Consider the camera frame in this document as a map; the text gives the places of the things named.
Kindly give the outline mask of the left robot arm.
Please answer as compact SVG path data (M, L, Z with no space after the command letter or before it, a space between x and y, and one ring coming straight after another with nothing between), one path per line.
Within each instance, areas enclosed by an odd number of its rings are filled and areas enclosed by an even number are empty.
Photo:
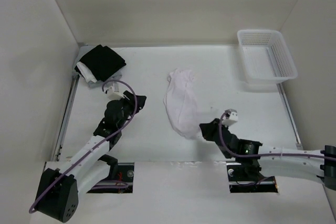
M97 187L103 179L109 182L116 179L118 161L108 152L145 102L146 96L129 91L108 102L103 119L86 145L60 167L48 168L42 173L29 212L38 211L65 223L77 210L80 196Z

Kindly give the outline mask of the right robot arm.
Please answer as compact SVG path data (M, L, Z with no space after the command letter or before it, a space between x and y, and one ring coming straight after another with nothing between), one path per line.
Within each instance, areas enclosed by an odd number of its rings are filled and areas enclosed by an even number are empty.
M264 145L238 138L220 119L200 125L202 137L214 142L226 159L235 159L244 166L244 175L251 180L283 176L302 178L335 190L335 146L322 150L302 151Z

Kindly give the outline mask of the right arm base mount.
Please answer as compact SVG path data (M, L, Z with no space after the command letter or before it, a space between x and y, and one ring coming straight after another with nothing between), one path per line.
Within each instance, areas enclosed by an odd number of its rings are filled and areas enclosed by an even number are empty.
M230 193L278 193L274 176L264 176L261 168L237 162L226 164Z

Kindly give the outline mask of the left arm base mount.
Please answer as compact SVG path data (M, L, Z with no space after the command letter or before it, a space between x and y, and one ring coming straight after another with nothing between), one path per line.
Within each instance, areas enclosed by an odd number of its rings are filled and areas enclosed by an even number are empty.
M133 193L134 163L119 163L118 168L99 181L89 194L129 194Z

